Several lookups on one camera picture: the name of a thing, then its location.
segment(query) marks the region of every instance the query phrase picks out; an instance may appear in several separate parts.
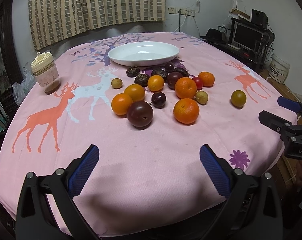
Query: computer monitor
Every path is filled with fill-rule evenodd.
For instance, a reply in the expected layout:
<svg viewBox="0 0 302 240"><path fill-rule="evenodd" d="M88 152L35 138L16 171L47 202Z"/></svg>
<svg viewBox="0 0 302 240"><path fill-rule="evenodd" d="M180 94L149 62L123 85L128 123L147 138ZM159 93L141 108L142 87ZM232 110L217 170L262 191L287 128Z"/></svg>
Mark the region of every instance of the computer monitor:
<svg viewBox="0 0 302 240"><path fill-rule="evenodd" d="M235 29L235 34L233 36L233 42L243 46L246 49L255 48L255 41L261 41L263 37L263 33L247 27L242 24L237 24Z"/></svg>

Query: black hat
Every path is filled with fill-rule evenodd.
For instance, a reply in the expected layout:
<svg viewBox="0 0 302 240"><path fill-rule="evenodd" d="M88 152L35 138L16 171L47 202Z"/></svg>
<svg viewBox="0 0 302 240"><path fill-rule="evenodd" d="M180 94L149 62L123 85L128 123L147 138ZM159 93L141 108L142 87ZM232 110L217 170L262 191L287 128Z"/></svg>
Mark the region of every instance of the black hat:
<svg viewBox="0 0 302 240"><path fill-rule="evenodd" d="M216 29L209 29L207 31L206 36L200 36L200 38L209 42L219 42L219 43L224 42L222 40L222 33Z"/></svg>

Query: white bucket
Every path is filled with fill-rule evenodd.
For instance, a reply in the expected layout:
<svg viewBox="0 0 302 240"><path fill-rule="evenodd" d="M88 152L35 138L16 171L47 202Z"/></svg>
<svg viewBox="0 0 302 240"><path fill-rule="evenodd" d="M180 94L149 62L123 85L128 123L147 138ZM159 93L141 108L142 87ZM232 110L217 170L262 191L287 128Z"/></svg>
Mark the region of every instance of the white bucket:
<svg viewBox="0 0 302 240"><path fill-rule="evenodd" d="M283 84L291 65L273 54L269 68L269 75L277 82Z"/></svg>

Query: speaker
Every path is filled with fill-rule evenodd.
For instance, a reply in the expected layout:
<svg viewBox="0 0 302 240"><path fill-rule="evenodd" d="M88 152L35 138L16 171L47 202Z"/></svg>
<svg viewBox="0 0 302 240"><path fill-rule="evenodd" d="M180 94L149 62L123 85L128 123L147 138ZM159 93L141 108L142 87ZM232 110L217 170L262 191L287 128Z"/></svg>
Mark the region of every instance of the speaker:
<svg viewBox="0 0 302 240"><path fill-rule="evenodd" d="M263 12L252 9L251 22L265 30L268 28L268 17Z"/></svg>

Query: orange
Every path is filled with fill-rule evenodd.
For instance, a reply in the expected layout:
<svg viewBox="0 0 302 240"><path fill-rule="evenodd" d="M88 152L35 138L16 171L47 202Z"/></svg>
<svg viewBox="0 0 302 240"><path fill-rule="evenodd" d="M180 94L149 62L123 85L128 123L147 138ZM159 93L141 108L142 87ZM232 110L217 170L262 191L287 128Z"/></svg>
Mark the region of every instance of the orange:
<svg viewBox="0 0 302 240"><path fill-rule="evenodd" d="M193 98L196 94L197 87L194 80L183 77L178 79L178 81L175 83L174 90L176 95L181 99Z"/></svg>
<svg viewBox="0 0 302 240"><path fill-rule="evenodd" d="M164 87L164 79L159 75L151 76L148 80L148 88L151 92L160 91Z"/></svg>
<svg viewBox="0 0 302 240"><path fill-rule="evenodd" d="M123 93L129 95L132 98L133 102L141 101L146 96L146 91L141 85L138 84L129 85Z"/></svg>
<svg viewBox="0 0 302 240"><path fill-rule="evenodd" d="M124 115L132 103L133 100L129 95L118 94L112 99L111 108L116 114Z"/></svg>
<svg viewBox="0 0 302 240"><path fill-rule="evenodd" d="M204 87L212 87L213 86L214 81L215 81L215 77L212 73L210 73L210 72L201 72L198 75L198 77L202 79Z"/></svg>
<svg viewBox="0 0 302 240"><path fill-rule="evenodd" d="M198 119L200 108L196 101L190 98L179 100L173 109L175 119L184 124L190 124Z"/></svg>

